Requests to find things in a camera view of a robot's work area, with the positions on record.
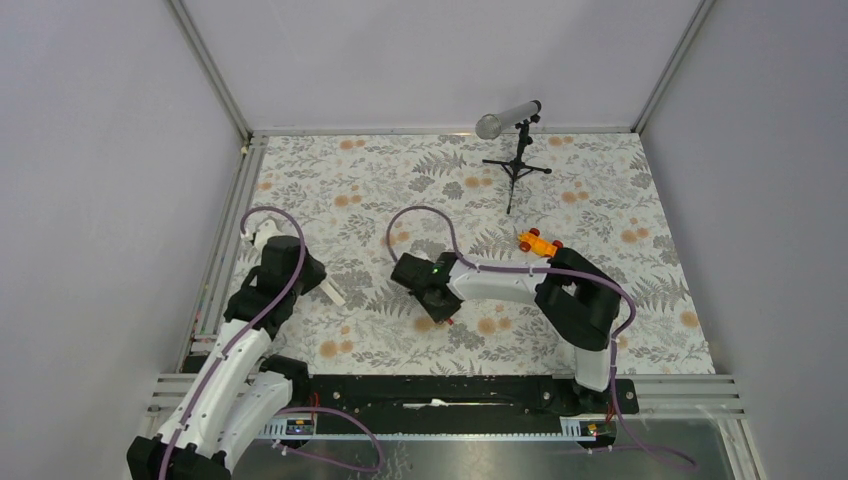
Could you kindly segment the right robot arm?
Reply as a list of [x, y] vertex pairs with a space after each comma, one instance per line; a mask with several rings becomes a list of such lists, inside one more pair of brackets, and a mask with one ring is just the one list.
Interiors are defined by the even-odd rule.
[[466, 301], [537, 307], [574, 348], [577, 405], [597, 412], [612, 400], [609, 349], [624, 293], [574, 250], [563, 248], [551, 258], [516, 264], [474, 262], [450, 251], [436, 261], [405, 253], [391, 280], [407, 289], [436, 323], [446, 322]]

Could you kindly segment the silver microphone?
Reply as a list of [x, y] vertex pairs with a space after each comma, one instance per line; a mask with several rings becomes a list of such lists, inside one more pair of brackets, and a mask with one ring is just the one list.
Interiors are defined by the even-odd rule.
[[475, 134], [483, 140], [496, 139], [506, 128], [524, 121], [537, 123], [540, 119], [542, 104], [539, 100], [531, 100], [500, 113], [483, 115], [475, 125]]

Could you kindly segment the black tripod mic stand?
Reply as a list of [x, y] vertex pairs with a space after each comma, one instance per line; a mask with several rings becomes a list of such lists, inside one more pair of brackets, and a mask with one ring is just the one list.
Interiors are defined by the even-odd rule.
[[532, 166], [523, 160], [523, 154], [526, 147], [533, 144], [533, 138], [530, 135], [530, 126], [538, 123], [540, 119], [541, 117], [539, 114], [533, 114], [515, 125], [515, 128], [518, 130], [518, 143], [516, 147], [516, 154], [512, 160], [483, 160], [484, 164], [500, 166], [509, 177], [509, 198], [506, 207], [507, 215], [510, 215], [512, 212], [515, 187], [520, 179], [534, 172], [540, 172], [545, 175], [552, 173], [551, 168]]

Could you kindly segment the floral table mat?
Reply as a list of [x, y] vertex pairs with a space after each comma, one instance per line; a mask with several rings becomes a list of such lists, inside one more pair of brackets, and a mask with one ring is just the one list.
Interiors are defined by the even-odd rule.
[[537, 309], [472, 301], [438, 325], [390, 278], [393, 256], [406, 252], [522, 261], [518, 237], [535, 228], [633, 297], [620, 373], [712, 373], [638, 136], [538, 134], [524, 154], [535, 172], [511, 184], [500, 162], [514, 152], [511, 136], [271, 138], [248, 226], [302, 230], [344, 304], [305, 295], [270, 352], [322, 374], [569, 373], [572, 347]]

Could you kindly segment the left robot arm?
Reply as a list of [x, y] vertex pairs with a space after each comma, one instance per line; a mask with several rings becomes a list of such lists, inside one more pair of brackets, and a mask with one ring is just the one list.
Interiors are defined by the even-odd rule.
[[309, 401], [308, 367], [263, 355], [296, 301], [326, 278], [324, 265], [294, 236], [258, 241], [261, 259], [233, 294], [215, 345], [182, 401], [127, 451], [134, 479], [229, 479], [274, 413]]

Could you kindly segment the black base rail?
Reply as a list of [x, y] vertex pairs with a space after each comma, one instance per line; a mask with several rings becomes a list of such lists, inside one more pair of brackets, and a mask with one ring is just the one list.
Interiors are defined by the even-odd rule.
[[628, 379], [597, 393], [569, 376], [314, 375], [294, 384], [293, 407], [318, 407], [320, 434], [553, 434], [563, 418], [640, 411]]

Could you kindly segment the white remote control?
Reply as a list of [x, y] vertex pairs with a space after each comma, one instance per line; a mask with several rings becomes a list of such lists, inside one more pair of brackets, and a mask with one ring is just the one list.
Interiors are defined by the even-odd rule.
[[344, 306], [346, 304], [344, 292], [338, 287], [331, 277], [327, 277], [320, 284], [320, 288], [335, 305]]

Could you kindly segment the orange toy car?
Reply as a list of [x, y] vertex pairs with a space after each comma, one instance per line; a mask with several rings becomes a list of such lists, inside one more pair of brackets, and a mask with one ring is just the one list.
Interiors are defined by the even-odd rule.
[[553, 258], [564, 244], [559, 240], [547, 241], [541, 237], [539, 229], [531, 228], [518, 235], [518, 246], [522, 252], [532, 252], [543, 258]]

